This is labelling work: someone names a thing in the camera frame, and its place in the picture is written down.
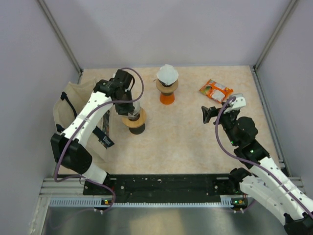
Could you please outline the blue ribbed glass dripper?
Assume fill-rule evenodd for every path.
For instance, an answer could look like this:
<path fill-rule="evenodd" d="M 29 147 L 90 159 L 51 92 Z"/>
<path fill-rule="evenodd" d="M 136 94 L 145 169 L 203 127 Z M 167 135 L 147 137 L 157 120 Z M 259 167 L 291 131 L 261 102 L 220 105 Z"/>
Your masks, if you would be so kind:
<path fill-rule="evenodd" d="M 171 86 L 172 86 L 172 84 L 169 84 L 169 85 L 168 85 L 168 84 L 165 84 L 165 83 L 163 83 L 163 82 L 161 82 L 161 81 L 160 81 L 160 83 L 161 83 L 161 85 L 164 86 L 164 87 L 171 87 Z"/>

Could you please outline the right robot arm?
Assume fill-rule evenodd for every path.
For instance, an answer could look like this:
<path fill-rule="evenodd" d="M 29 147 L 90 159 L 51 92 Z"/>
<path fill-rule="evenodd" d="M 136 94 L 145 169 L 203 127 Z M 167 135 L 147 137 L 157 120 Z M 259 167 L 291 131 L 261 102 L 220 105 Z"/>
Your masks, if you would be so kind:
<path fill-rule="evenodd" d="M 246 168 L 230 173 L 232 193 L 251 196 L 283 225 L 289 235 L 313 233 L 313 201 L 284 174 L 269 153 L 256 140 L 258 130 L 250 117 L 238 117 L 239 111 L 220 113 L 215 107 L 201 107 L 203 122 L 216 117 L 235 147 L 233 157 Z"/>

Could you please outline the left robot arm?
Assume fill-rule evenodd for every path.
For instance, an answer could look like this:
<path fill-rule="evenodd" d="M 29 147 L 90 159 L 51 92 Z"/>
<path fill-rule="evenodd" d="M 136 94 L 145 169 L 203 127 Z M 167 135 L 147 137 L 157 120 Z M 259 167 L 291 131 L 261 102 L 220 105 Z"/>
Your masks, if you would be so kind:
<path fill-rule="evenodd" d="M 106 179 L 108 174 L 94 163 L 87 150 L 87 142 L 100 119 L 112 106 L 121 116 L 134 113 L 133 85 L 134 76 L 126 68 L 118 69 L 110 80 L 100 80 L 74 121 L 61 133 L 51 137 L 56 162 L 55 181 L 58 181 L 59 168 L 63 166 L 74 171 L 76 177 L 93 181 L 95 190 L 100 194 L 110 191 L 111 183 Z"/>

